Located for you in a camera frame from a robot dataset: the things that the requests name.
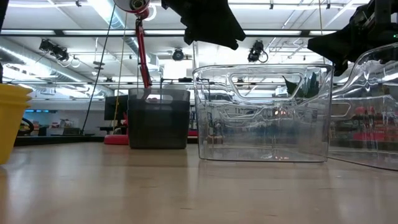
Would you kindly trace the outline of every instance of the black stand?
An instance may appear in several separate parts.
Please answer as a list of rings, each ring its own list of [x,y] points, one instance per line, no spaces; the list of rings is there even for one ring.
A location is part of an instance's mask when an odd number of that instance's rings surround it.
[[[4,18],[6,17],[8,2],[9,0],[0,1],[0,30],[2,28],[2,23],[4,22]]]
[[[2,23],[6,17],[6,11],[9,0],[0,0],[0,33],[2,29]],[[2,65],[0,63],[0,84],[2,84]]]

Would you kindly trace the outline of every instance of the monitor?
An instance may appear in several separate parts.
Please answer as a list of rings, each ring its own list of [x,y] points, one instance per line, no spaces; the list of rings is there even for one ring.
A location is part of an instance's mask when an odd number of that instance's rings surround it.
[[[117,99],[117,96],[111,96],[111,97],[105,98],[105,115],[104,115],[105,121],[113,121],[114,113],[116,111],[116,99]],[[117,121],[123,120],[124,113],[127,114],[128,101],[129,101],[128,95],[119,96],[119,106],[118,106],[118,112],[116,115]]]

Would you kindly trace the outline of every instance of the wooden table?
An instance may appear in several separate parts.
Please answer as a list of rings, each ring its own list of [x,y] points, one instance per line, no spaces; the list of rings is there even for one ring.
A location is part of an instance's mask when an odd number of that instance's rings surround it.
[[[398,173],[210,162],[100,143],[17,147],[0,169],[1,224],[397,223]]]

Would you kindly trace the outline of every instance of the yellow cup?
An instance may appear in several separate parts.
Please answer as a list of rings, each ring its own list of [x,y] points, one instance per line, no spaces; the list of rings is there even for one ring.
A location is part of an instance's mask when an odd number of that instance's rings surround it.
[[[0,165],[7,163],[32,90],[0,84]]]

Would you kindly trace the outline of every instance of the transparent plastic container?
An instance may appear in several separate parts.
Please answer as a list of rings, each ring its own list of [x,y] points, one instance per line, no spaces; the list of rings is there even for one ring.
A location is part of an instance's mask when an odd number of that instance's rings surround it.
[[[332,79],[329,65],[195,70],[200,158],[325,162]]]
[[[333,90],[330,157],[398,170],[398,44],[366,52]]]

